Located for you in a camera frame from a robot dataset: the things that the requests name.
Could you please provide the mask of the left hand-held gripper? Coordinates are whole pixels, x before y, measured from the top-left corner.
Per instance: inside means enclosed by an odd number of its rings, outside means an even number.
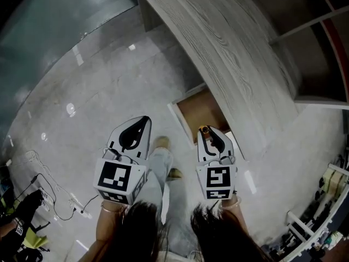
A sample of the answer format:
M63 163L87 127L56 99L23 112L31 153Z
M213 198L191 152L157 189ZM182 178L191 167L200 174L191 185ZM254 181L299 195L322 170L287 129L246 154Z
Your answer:
M132 205L147 181L152 121L132 118L115 128L95 166L93 187L106 201Z

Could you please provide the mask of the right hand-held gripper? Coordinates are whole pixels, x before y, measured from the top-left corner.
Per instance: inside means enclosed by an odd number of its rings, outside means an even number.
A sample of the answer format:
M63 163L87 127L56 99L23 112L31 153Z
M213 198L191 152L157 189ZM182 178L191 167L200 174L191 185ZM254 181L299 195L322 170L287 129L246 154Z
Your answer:
M211 151L207 144L210 138L211 146L219 152ZM237 166L235 165L233 143L219 129L208 126L197 132L198 165L196 173L206 200L231 199L235 190Z

